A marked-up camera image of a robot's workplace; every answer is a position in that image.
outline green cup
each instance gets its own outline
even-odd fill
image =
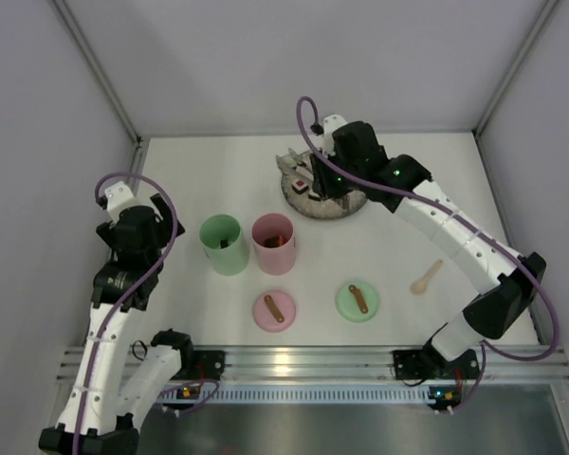
[[[248,264],[248,246],[240,223],[219,214],[200,227],[200,242],[215,272],[231,276],[242,272]]]

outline green plate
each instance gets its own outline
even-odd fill
[[[353,284],[360,289],[362,297],[364,297],[364,301],[369,309],[367,313],[360,312],[357,300],[350,292],[350,284]],[[377,309],[379,308],[379,294],[375,288],[367,282],[347,282],[338,291],[335,298],[335,306],[338,308],[338,311],[344,319],[347,319],[350,322],[366,322],[377,313]]]

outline white table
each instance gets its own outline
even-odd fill
[[[500,219],[485,171],[470,133],[379,135],[389,156],[413,155],[444,191],[477,223],[499,240]],[[379,204],[338,221],[302,217],[285,201],[274,155],[288,147],[306,150],[299,136],[155,138],[143,174],[171,195],[186,229],[173,248],[154,291],[138,337],[149,340],[174,328],[202,345],[412,345],[423,344],[457,314],[476,292],[466,276],[413,227]],[[141,185],[139,197],[150,188]],[[299,254],[282,277],[263,273],[251,253],[248,268],[222,277],[209,266],[198,240],[203,221],[229,213],[250,227],[260,215],[277,211],[290,217]],[[437,259],[445,264],[428,292],[414,296],[410,284]],[[340,286],[351,279],[370,282],[381,305],[368,322],[343,319],[335,307]],[[251,305],[263,292],[282,289],[293,296],[298,313],[280,334],[259,329]],[[525,312],[500,344],[536,344]]]

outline white ventilation strip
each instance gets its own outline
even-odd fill
[[[200,392],[200,399],[211,393]],[[158,404],[191,404],[196,400],[177,399],[176,391],[158,398]],[[254,404],[429,404],[429,388],[401,386],[222,386],[210,400],[220,405]]]

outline brown handle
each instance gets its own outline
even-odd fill
[[[269,294],[264,296],[264,302],[266,303],[266,307],[272,316],[276,319],[276,322],[285,322],[285,317],[281,313],[281,310],[278,309],[276,306],[276,302]]]
[[[352,293],[354,298],[357,300],[357,305],[358,305],[358,309],[360,310],[360,313],[362,313],[362,314],[368,313],[369,308],[367,307],[367,302],[364,301],[364,296],[362,295],[362,292],[360,292],[360,289],[358,289],[353,284],[350,284],[348,286],[348,289],[350,290],[350,292]]]

